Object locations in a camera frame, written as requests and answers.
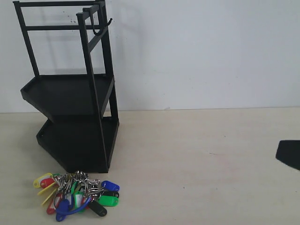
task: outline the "bunch of keys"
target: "bunch of keys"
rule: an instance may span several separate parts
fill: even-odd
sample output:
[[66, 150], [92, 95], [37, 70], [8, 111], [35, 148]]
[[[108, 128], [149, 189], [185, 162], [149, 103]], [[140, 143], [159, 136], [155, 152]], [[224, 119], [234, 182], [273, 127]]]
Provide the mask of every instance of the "bunch of keys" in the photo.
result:
[[43, 188], [38, 195], [52, 188], [43, 201], [49, 199], [47, 214], [56, 213], [56, 220], [63, 221], [67, 215], [84, 212], [90, 208], [99, 216], [107, 214], [104, 206], [116, 206], [119, 203], [120, 187], [110, 181], [89, 180], [87, 173], [75, 172], [64, 175], [46, 173], [33, 182], [35, 188]]

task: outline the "black metal rack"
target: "black metal rack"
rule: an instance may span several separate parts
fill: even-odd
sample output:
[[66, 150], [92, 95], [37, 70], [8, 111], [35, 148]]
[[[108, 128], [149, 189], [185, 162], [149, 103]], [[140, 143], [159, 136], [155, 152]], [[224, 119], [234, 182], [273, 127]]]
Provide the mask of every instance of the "black metal rack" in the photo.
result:
[[[37, 134], [37, 142], [67, 171], [107, 173], [119, 127], [105, 0], [14, 1], [34, 78], [21, 89], [24, 100], [48, 120]], [[89, 6], [77, 13], [78, 25], [26, 26], [23, 7]], [[93, 14], [97, 13], [98, 25]], [[90, 18], [92, 25], [86, 25]], [[40, 75], [28, 31], [79, 30], [87, 74]], [[88, 41], [87, 30], [94, 37]], [[94, 74], [90, 53], [101, 41], [105, 74]], [[111, 116], [104, 117], [107, 104]]]

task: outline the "metal frame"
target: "metal frame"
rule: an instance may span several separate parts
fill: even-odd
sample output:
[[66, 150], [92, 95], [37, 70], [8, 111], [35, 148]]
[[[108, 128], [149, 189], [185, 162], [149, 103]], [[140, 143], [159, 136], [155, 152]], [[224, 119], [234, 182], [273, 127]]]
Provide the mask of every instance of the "metal frame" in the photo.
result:
[[[99, 109], [98, 98], [97, 98], [97, 89], [95, 85], [95, 77], [93, 72], [93, 66], [91, 61], [90, 53], [101, 40], [105, 73], [106, 76], [113, 79], [112, 92], [109, 97], [110, 109], [111, 109], [111, 119], [119, 121], [118, 108], [117, 108], [117, 99], [115, 93], [114, 85], [114, 74], [113, 74], [113, 63], [112, 63], [112, 53], [109, 40], [109, 32], [107, 26], [107, 15], [106, 15], [106, 6], [105, 0], [95, 0], [95, 1], [44, 1], [44, 2], [19, 2], [14, 1], [15, 10], [19, 19], [21, 26], [22, 34], [26, 44], [26, 48], [29, 54], [30, 62], [33, 68], [33, 72], [36, 78], [40, 78], [40, 73], [38, 70], [37, 62], [33, 53], [32, 45], [29, 38], [28, 31], [37, 31], [37, 30], [79, 30], [81, 36], [82, 49], [84, 54], [85, 66], [87, 71], [87, 77], [90, 86], [90, 94], [92, 99], [93, 112], [95, 117], [95, 122], [97, 123], [99, 129], [99, 144], [101, 149], [104, 151], [99, 151], [100, 163], [104, 164], [108, 170], [108, 158], [106, 156], [106, 149], [104, 143], [104, 134], [102, 129], [102, 113]], [[90, 6], [90, 8], [83, 8], [83, 12], [76, 14], [78, 19], [78, 25], [53, 25], [53, 26], [26, 26], [24, 21], [22, 7], [60, 7], [60, 6]], [[99, 25], [95, 25], [94, 29], [102, 30], [103, 32], [99, 36], [94, 36], [92, 40], [88, 41], [87, 30], [93, 29], [91, 25], [86, 25], [85, 20], [90, 18], [90, 13], [96, 13], [98, 15]]]

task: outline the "table surface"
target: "table surface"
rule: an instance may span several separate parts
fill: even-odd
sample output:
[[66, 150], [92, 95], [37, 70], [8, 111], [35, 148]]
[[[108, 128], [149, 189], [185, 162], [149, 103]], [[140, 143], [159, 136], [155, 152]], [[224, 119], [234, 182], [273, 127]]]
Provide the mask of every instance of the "table surface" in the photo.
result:
[[[120, 112], [108, 174], [120, 203], [68, 225], [282, 225], [300, 221], [299, 172], [275, 159], [280, 140], [300, 139], [300, 108]], [[63, 173], [37, 143], [46, 118], [0, 114], [1, 224], [55, 223], [32, 182]]]

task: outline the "yellow key tag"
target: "yellow key tag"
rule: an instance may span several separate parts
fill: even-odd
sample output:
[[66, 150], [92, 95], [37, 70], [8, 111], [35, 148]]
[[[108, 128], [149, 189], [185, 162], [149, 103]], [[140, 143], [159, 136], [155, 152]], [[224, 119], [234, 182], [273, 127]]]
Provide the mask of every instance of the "yellow key tag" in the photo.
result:
[[41, 181], [43, 179], [47, 179], [47, 178], [50, 178], [50, 177], [52, 177], [52, 173], [49, 173], [49, 172], [44, 174], [43, 176], [40, 176], [39, 178], [37, 178], [33, 181], [33, 187], [40, 188], [41, 187]]
[[51, 196], [54, 195], [54, 193], [57, 192], [57, 190], [58, 190], [58, 187], [55, 188], [55, 189], [49, 194], [48, 197], [46, 197], [46, 199], [43, 201], [43, 203], [42, 203], [41, 205], [44, 205], [44, 204], [51, 198]]
[[43, 194], [44, 192], [46, 192], [47, 190], [49, 190], [55, 184], [56, 183], [54, 182], [54, 183], [50, 184], [48, 187], [45, 187], [43, 190], [39, 191], [37, 195]]

